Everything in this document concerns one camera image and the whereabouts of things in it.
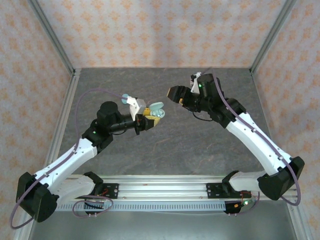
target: light blue object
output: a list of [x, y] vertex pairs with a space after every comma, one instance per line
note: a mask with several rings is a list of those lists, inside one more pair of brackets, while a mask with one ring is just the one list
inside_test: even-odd
[[[129, 95], [125, 93], [125, 94], [122, 95], [122, 97], [123, 98], [127, 98], [127, 97], [129, 97]], [[127, 104], [127, 99], [123, 99], [123, 98], [121, 99], [122, 103], [123, 104]]]
[[161, 109], [163, 106], [164, 106], [164, 103], [162, 101], [152, 103], [149, 106], [150, 116], [154, 116], [162, 119], [166, 114], [165, 111]]

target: orange patterned wall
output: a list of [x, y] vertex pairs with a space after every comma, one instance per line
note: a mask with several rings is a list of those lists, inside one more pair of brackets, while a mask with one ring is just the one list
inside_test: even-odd
[[258, 68], [255, 82], [273, 139], [306, 165], [302, 203], [320, 236], [320, 3], [298, 0]]
[[75, 68], [249, 68], [285, 0], [40, 0]]
[[70, 76], [28, 1], [2, 0], [0, 16], [0, 239], [11, 240], [18, 179], [43, 166]]

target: gray surface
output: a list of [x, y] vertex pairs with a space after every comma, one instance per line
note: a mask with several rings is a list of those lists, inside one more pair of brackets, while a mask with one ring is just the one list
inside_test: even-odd
[[263, 201], [244, 215], [107, 212], [79, 219], [55, 212], [33, 225], [30, 240], [294, 240], [283, 201]]
[[[189, 87], [190, 75], [199, 68], [88, 68], [80, 74], [69, 119], [59, 155], [75, 142], [75, 102], [86, 90], [106, 88], [117, 94], [127, 93], [144, 99], [147, 104], [163, 102], [165, 117], [148, 132], [136, 136], [129, 130], [115, 136], [113, 142], [94, 159], [76, 170], [76, 174], [93, 171], [99, 175], [224, 175], [233, 170], [260, 171], [256, 158], [235, 136], [218, 123], [195, 119], [180, 104], [173, 103], [166, 95], [170, 87]], [[226, 97], [237, 99], [251, 114], [253, 120], [266, 132], [257, 90], [248, 69], [219, 68]], [[129, 113], [129, 106], [105, 93], [90, 93], [79, 108], [79, 127], [83, 133], [96, 118], [100, 105], [105, 101], [118, 104], [122, 114]], [[206, 113], [199, 114], [208, 118]]]

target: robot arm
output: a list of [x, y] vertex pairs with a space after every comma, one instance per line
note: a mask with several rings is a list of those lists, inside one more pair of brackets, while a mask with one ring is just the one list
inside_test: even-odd
[[[290, 165], [297, 178], [299, 178], [304, 167], [304, 161], [299, 156], [292, 158], [272, 142], [236, 99], [225, 98], [218, 78], [219, 91], [212, 74], [198, 72], [191, 76], [190, 84], [191, 88], [185, 86], [171, 87], [167, 97], [173, 102], [181, 104], [190, 112], [207, 112], [213, 121], [219, 123], [241, 140], [264, 168], [264, 171], [261, 172], [231, 172], [223, 181], [224, 191], [227, 193], [262, 191], [268, 198], [278, 200], [294, 184], [294, 180], [286, 164], [267, 144], [266, 140], [281, 153], [284, 161]], [[226, 107], [219, 92], [233, 111], [253, 126], [253, 129], [248, 128]], [[258, 135], [256, 131], [261, 133], [265, 139]]]
[[[43, 222], [53, 214], [58, 204], [90, 195], [97, 184], [101, 184], [101, 179], [92, 172], [85, 173], [75, 181], [65, 183], [64, 180], [86, 161], [103, 151], [113, 141], [114, 134], [119, 135], [119, 131], [124, 133], [135, 129], [139, 135], [141, 131], [156, 126], [164, 116], [162, 109], [163, 114], [160, 116], [150, 114], [152, 111], [142, 99], [128, 96], [126, 103], [130, 105], [130, 114], [122, 115], [115, 102], [104, 102], [96, 114], [97, 118], [81, 136], [77, 145], [44, 169], [33, 175], [26, 172], [19, 178], [16, 201], [21, 201], [20, 206], [34, 220]], [[38, 183], [29, 191], [29, 187], [36, 181]]]

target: yellow object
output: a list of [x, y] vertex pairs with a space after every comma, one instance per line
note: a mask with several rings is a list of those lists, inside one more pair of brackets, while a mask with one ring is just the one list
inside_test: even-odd
[[146, 107], [143, 111], [143, 116], [149, 116], [150, 115], [150, 108]]
[[154, 120], [153, 122], [153, 126], [155, 127], [159, 121], [160, 121], [160, 117], [157, 117], [157, 116], [145, 116], [147, 119], [150, 119], [150, 120]]

